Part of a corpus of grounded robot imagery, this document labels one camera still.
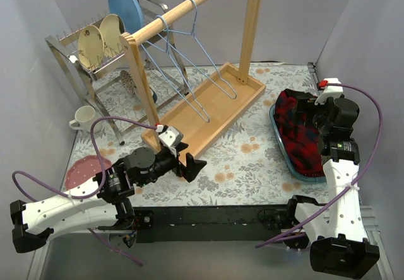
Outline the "red plaid skirt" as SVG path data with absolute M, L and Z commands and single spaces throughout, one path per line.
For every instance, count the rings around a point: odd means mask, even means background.
M 311 93 L 283 90 L 276 99 L 273 118 L 292 169 L 305 177 L 323 177 L 318 153 L 318 130 L 305 124 L 306 114 L 302 114 L 298 122 L 293 121 L 293 108 L 300 96 L 313 97 Z

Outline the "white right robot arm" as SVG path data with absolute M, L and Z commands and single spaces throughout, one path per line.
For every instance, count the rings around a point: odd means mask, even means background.
M 285 213 L 292 228 L 260 246 L 286 241 L 302 228 L 311 244 L 314 271 L 360 279 L 377 263 L 380 253 L 369 242 L 360 213 L 360 155 L 351 137 L 359 106 L 343 95 L 321 100 L 310 93 L 287 90 L 285 96 L 295 100 L 293 122 L 319 133 L 319 154 L 331 199 L 320 206 L 313 198 L 293 196 Z

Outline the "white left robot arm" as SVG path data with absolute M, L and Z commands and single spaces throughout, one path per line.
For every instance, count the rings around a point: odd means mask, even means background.
M 182 163 L 179 155 L 168 148 L 154 153 L 142 147 L 69 190 L 66 197 L 55 195 L 29 203 L 14 201 L 10 204 L 10 216 L 15 250 L 19 254 L 32 252 L 57 236 L 87 228 L 142 228 L 143 215 L 135 211 L 129 200 L 136 187 L 154 183 L 168 172 L 192 182 L 205 166 L 205 161 L 194 159 L 190 153 L 186 153 Z

